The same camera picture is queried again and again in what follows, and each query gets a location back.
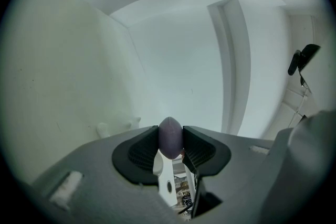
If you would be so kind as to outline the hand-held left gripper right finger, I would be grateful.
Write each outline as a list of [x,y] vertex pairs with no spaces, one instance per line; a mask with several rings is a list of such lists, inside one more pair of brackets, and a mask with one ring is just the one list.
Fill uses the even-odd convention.
[[183,127],[183,147],[182,163],[196,175],[217,175],[232,156],[227,145],[190,126]]

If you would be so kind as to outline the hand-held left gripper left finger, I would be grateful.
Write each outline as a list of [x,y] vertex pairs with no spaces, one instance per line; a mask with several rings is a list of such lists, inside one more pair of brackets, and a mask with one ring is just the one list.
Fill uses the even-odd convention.
[[159,149],[158,126],[119,144],[112,153],[115,169],[133,184],[158,184],[153,174],[154,159]]

